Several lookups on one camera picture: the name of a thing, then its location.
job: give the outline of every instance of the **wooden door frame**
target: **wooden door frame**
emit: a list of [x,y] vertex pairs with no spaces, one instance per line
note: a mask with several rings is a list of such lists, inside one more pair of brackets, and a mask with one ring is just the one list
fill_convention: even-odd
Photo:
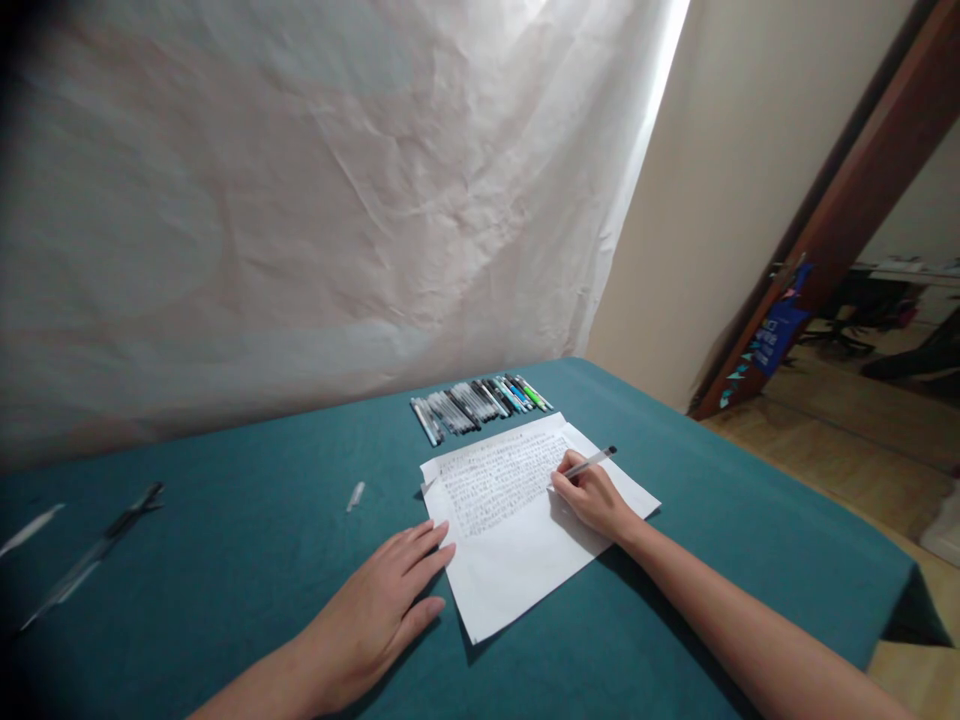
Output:
[[[781,242],[782,270],[760,280],[701,384],[690,408],[694,419],[719,412],[725,392],[729,405],[759,394],[767,381],[759,369],[737,371],[790,268],[801,258],[815,263],[798,302],[815,315],[958,115],[960,0],[920,0]],[[743,377],[735,384],[728,380],[737,374]]]

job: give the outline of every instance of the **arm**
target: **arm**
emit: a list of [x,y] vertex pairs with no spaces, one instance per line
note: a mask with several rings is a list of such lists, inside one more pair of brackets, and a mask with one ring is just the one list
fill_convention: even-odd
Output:
[[766,718],[912,718],[866,675],[641,520],[594,466],[568,451],[552,475],[587,525],[622,547],[683,615]]
[[428,597],[410,607],[453,558],[427,555],[447,534],[433,521],[387,540],[297,637],[254,664],[191,717],[309,720],[342,710],[372,688],[443,610]]

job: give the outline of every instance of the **beige wall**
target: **beige wall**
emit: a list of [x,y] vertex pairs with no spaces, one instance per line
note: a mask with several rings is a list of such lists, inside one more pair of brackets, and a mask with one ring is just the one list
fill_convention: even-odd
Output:
[[911,0],[693,0],[586,357],[685,411]]
[[960,123],[940,143],[877,230],[860,259],[888,255],[942,265],[960,256]]

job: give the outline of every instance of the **green pen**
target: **green pen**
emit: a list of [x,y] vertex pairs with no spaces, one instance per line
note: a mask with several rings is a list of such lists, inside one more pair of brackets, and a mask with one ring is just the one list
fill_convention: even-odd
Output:
[[538,398],[540,398],[540,402],[542,402],[544,405],[547,406],[547,410],[553,410],[553,405],[550,404],[550,401],[547,400],[543,395],[541,395],[540,393],[538,393],[538,392],[537,392],[537,389],[536,389],[535,387],[533,387],[533,385],[531,385],[530,383],[528,383],[526,380],[524,380],[524,379],[523,379],[522,377],[520,377],[519,375],[517,375],[517,380],[519,380],[521,383],[523,383],[523,386],[524,386],[524,387],[530,388],[530,392],[532,392],[534,395],[536,395]]
[[543,411],[543,412],[546,412],[546,411],[547,411],[546,405],[543,404],[543,402],[540,400],[540,398],[537,397],[536,393],[532,392],[532,391],[530,390],[530,388],[525,387],[525,388],[523,389],[523,392],[526,394],[526,396],[527,396],[528,398],[530,398],[530,399],[533,401],[533,404],[534,404],[534,405],[536,405],[538,408],[540,408],[541,411]]
[[512,375],[507,375],[507,380],[509,380],[510,382],[512,382],[512,383],[513,383],[514,385],[516,385],[518,388],[520,388],[520,390],[523,392],[523,394],[526,395],[528,398],[530,398],[530,402],[532,402],[534,405],[536,405],[538,408],[540,408],[541,412],[546,412],[546,411],[547,411],[546,406],[543,404],[543,400],[541,400],[541,399],[537,396],[537,394],[536,394],[535,392],[533,392],[526,383],[521,382],[520,380],[518,380],[517,378],[513,377]]

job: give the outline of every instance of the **green table cover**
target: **green table cover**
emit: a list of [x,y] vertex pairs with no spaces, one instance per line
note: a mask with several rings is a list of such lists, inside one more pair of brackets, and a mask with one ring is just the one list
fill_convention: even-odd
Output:
[[[586,361],[520,372],[594,443],[619,448],[620,467],[663,502],[653,525],[854,665],[885,629],[949,643],[913,560],[859,518]],[[0,561],[5,630],[150,483],[167,486],[166,507],[10,644],[8,690],[56,717],[196,708],[297,633],[389,535],[426,519],[422,462],[541,417],[434,450],[408,405],[422,392],[5,478],[2,539],[66,503]],[[476,647],[444,576],[434,592],[447,599],[439,624],[347,714],[755,714],[619,548]]]

